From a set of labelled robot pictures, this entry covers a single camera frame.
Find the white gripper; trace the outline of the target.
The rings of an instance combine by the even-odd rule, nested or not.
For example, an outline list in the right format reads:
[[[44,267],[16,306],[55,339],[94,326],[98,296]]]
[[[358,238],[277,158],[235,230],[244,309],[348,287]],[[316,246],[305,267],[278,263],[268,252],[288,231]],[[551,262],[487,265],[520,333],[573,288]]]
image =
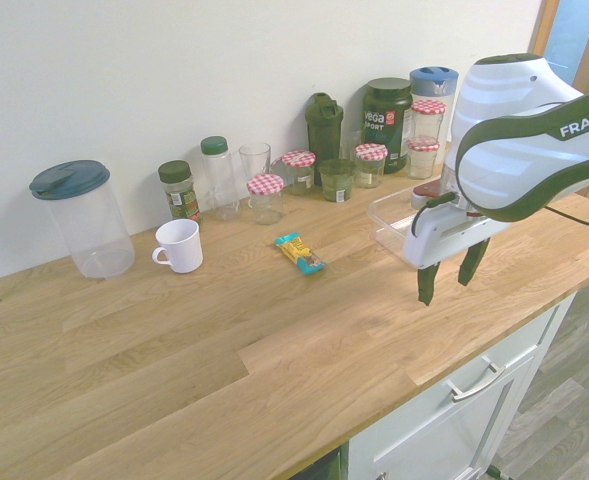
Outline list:
[[[492,236],[510,226],[486,216],[469,216],[451,203],[420,210],[407,232],[405,260],[417,270],[418,299],[429,306],[441,261],[466,249],[458,282],[467,286],[480,265]]]

